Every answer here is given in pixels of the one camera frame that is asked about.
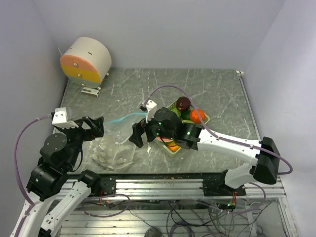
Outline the clear polka dot zip bag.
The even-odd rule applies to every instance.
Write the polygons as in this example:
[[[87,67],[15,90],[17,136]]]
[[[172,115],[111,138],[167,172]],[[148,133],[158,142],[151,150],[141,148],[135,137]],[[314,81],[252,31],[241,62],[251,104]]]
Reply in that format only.
[[[89,142],[88,154],[108,171],[121,171],[134,164],[136,145],[129,142],[132,122],[104,123],[104,136]]]

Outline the orange green mango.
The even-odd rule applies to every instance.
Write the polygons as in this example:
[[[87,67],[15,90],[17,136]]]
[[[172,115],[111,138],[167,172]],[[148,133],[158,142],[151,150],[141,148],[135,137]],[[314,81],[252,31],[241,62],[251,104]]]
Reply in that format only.
[[[167,144],[167,147],[173,153],[177,152],[180,149],[180,146],[173,144],[173,143]]]

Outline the dark red plum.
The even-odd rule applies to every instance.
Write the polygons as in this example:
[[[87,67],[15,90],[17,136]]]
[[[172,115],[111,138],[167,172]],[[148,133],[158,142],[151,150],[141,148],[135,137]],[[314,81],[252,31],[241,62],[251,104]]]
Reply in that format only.
[[[179,111],[186,111],[190,108],[191,102],[188,97],[182,96],[179,97],[176,101],[176,108]]]

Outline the orange tangerine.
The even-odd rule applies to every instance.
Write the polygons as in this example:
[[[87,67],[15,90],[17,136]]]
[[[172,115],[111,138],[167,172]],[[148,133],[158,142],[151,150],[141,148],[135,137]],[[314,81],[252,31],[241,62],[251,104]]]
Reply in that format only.
[[[190,112],[190,121],[193,123],[201,123],[205,120],[205,113],[201,109],[193,109]]]

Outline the watermelon slice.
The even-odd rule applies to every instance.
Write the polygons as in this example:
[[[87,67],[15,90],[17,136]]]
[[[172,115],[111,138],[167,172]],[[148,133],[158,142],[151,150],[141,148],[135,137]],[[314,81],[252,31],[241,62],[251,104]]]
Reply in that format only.
[[[175,142],[172,139],[167,139],[167,138],[157,138],[158,141],[162,142],[163,144],[165,144],[166,146],[169,147],[174,147],[176,146]]]

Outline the dark green avocado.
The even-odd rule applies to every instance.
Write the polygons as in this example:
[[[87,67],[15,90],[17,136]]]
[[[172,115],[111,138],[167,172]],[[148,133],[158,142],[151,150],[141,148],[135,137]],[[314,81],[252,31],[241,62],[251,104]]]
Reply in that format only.
[[[181,119],[182,120],[190,120],[190,113],[191,113],[191,110],[190,109],[187,109],[185,111],[182,111],[181,112]]]

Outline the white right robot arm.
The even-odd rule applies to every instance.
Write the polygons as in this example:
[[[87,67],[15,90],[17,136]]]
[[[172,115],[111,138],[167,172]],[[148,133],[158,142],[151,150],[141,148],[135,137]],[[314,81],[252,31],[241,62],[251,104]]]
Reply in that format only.
[[[190,169],[190,172],[209,174],[213,182],[213,192],[229,195],[246,183],[260,182],[274,185],[277,182],[279,152],[273,139],[264,137],[262,141],[242,140],[207,129],[204,123],[183,122],[167,108],[161,108],[153,116],[146,115],[133,124],[129,141],[138,148],[143,147],[142,135],[148,142],[159,138],[171,140],[181,149],[212,151],[243,161],[234,169],[211,172],[207,168]]]

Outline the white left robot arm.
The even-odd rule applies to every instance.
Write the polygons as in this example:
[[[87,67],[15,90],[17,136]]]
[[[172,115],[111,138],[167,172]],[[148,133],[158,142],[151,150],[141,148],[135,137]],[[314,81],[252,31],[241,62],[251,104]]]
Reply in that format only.
[[[49,208],[69,179],[78,157],[83,156],[83,143],[104,135],[103,117],[58,122],[56,116],[57,113],[53,113],[32,121],[52,118],[52,125],[59,132],[47,137],[39,152],[41,157],[37,166],[26,187],[21,188],[25,203],[12,231],[13,237],[56,236],[63,221],[84,199],[101,193],[100,175],[85,170],[64,198],[53,209]]]

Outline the clear blue-zipper plastic bag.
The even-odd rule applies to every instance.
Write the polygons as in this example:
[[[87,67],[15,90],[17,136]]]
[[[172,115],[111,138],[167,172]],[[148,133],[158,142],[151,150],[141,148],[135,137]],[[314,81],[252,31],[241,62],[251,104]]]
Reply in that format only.
[[[144,119],[145,116],[146,116],[146,113],[135,112],[135,113],[131,113],[126,116],[123,116],[121,118],[117,118],[115,120],[104,122],[104,125],[108,126],[108,125],[116,125],[119,123],[129,123],[129,122],[135,123]]]

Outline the small green cabbage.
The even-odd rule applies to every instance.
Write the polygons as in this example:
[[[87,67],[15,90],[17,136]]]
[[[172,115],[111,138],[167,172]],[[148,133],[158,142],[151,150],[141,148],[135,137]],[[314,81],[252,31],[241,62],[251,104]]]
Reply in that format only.
[[[181,111],[178,110],[176,107],[170,109],[172,112],[174,112],[178,118],[181,118]]]

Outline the round cream drawer cabinet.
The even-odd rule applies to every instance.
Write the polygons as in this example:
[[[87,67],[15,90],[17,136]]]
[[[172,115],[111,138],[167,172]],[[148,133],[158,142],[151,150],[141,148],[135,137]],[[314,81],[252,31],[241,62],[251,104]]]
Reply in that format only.
[[[109,75],[112,58],[108,49],[98,40],[79,37],[61,56],[60,65],[72,82],[97,89]]]

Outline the small white metal bracket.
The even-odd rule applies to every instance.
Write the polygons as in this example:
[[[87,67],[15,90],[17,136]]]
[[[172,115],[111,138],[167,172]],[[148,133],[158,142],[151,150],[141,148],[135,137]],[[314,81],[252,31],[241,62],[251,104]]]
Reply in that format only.
[[[81,89],[81,93],[85,95],[90,95],[94,97],[98,97],[100,94],[100,91],[98,89],[93,89],[93,88],[88,88],[88,87],[83,87]]]

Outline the aluminium rail base frame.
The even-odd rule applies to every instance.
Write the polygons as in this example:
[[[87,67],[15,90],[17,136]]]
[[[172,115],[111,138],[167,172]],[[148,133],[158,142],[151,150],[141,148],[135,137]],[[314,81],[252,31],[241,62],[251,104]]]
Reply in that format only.
[[[100,174],[101,190],[98,196],[124,194],[132,200],[171,200],[171,199],[229,199],[233,191],[219,190],[217,182],[220,173],[174,173],[174,174]],[[61,200],[73,188],[79,175],[70,175],[68,181],[55,195]],[[255,182],[244,184],[236,190],[237,198],[285,198],[282,181],[273,185]]]

